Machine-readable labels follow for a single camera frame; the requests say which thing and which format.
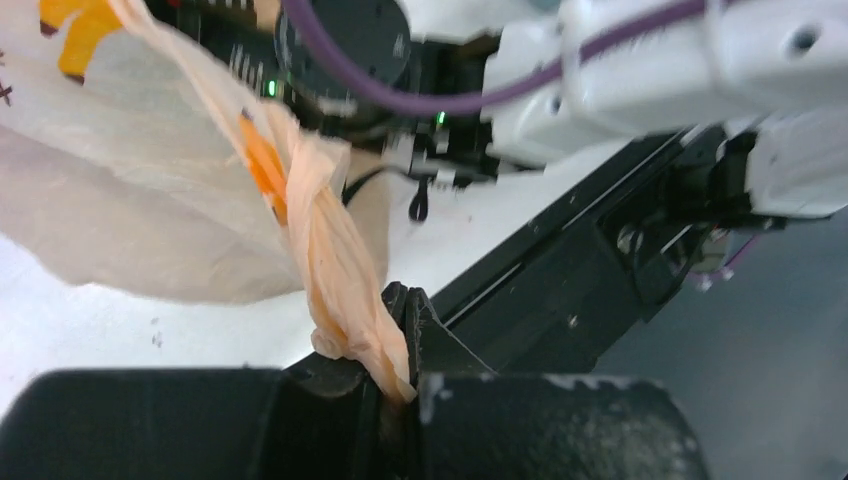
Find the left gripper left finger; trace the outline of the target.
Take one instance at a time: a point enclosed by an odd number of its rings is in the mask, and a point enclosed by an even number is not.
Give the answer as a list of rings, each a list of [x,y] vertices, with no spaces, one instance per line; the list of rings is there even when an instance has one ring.
[[[283,369],[78,369],[1,424],[5,479],[387,479],[379,392],[312,354]]]

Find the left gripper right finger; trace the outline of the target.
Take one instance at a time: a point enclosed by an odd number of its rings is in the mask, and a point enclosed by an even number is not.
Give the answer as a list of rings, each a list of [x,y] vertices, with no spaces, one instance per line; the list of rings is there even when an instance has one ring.
[[[657,384],[496,373],[438,319],[420,288],[389,284],[418,396],[392,442],[399,479],[705,479],[686,418]]]

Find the orange plastic bag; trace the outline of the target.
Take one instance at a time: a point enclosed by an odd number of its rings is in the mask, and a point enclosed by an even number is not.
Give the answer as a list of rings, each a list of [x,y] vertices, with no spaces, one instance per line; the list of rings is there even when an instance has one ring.
[[[259,95],[178,1],[1,5],[1,397],[71,366],[286,365],[318,352],[414,398],[378,303],[383,158]]]

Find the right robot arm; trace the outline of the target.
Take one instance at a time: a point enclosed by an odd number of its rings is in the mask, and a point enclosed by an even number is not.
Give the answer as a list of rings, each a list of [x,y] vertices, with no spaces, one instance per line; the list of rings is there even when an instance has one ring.
[[[464,43],[417,40],[397,1],[316,1],[328,34],[373,81],[442,107],[400,112],[343,85],[291,14],[254,1],[152,1],[154,18],[223,61],[302,125],[357,146],[407,134],[425,156],[494,176],[586,147],[725,126],[715,160],[661,190],[676,222],[820,219],[847,205],[843,1],[565,1]]]

